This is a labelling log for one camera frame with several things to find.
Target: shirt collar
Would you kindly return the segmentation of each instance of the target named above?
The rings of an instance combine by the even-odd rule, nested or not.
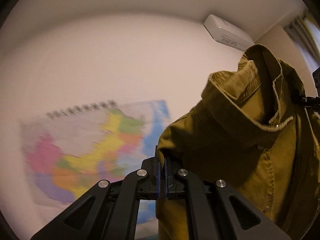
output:
[[[241,109],[241,102],[250,98],[268,73],[275,114],[268,124],[261,124]],[[202,99],[213,118],[244,147],[261,145],[271,148],[280,131],[293,119],[291,113],[287,113],[292,103],[281,64],[270,50],[260,44],[244,52],[236,72],[212,73]]]

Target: mustard yellow garment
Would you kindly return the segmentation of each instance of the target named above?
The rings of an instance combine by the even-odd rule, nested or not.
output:
[[[301,239],[319,211],[320,121],[292,103],[295,91],[305,95],[290,65],[250,47],[236,72],[210,74],[202,100],[166,128],[161,162],[172,154],[204,180],[224,179]],[[184,201],[160,199],[156,213],[160,240],[188,239]]]

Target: silver screw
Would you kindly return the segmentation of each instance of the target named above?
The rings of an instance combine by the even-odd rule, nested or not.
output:
[[[99,187],[108,187],[109,185],[109,182],[107,180],[100,180],[99,183],[98,183],[98,186]]]
[[[178,174],[180,176],[187,176],[188,175],[188,171],[186,169],[180,169],[180,170],[178,170]]]
[[[139,176],[146,176],[146,174],[147,174],[148,172],[146,171],[146,170],[138,170],[137,171],[137,174],[139,175]]]
[[[216,181],[216,185],[217,185],[218,187],[225,187],[225,186],[227,185],[227,183],[226,183],[223,179],[218,179],[218,180]]]

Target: shirt button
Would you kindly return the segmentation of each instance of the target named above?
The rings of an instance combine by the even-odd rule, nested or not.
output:
[[[271,208],[270,208],[269,206],[266,206],[266,207],[264,208],[263,212],[266,213],[266,212],[270,211],[270,209],[271,209]]]

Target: metal rivet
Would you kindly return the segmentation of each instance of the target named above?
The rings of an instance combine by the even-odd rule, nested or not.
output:
[[[148,173],[148,172],[147,172],[146,170],[142,170],[142,169],[137,171],[137,174],[138,174],[139,176],[142,176],[142,177],[143,177],[143,176],[146,176],[147,173]]]
[[[266,207],[264,208],[263,212],[266,213],[266,212],[270,211],[270,209],[271,209],[271,208],[270,208],[269,206],[266,206]]]
[[[218,187],[225,187],[225,186],[227,185],[227,183],[226,183],[223,179],[218,179],[218,180],[216,181],[216,185],[217,185]]]
[[[99,183],[98,183],[98,186],[99,187],[108,187],[109,185],[109,182],[107,180],[100,180]]]
[[[178,174],[180,176],[187,176],[188,175],[188,171],[186,169],[180,169],[180,170],[178,170]]]

